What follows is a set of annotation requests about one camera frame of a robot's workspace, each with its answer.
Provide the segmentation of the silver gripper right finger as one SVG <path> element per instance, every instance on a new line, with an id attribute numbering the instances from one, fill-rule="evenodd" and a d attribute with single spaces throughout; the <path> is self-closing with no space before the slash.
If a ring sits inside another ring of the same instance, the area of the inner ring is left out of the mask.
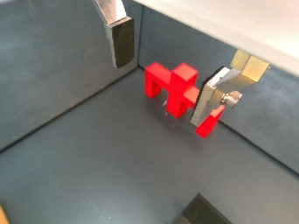
<path id="1" fill-rule="evenodd" d="M 235 107 L 243 96 L 239 90 L 256 84 L 270 68 L 266 61 L 242 50 L 236 50 L 230 65 L 222 66 L 202 84 L 191 116 L 196 127 L 220 105 Z"/>

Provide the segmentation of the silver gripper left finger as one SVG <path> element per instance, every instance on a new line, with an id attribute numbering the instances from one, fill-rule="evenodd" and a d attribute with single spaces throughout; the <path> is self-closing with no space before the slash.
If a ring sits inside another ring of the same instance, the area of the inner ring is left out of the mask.
<path id="1" fill-rule="evenodd" d="M 135 20 L 127 15 L 122 0 L 92 0 L 106 25 L 115 68 L 135 58 Z"/>

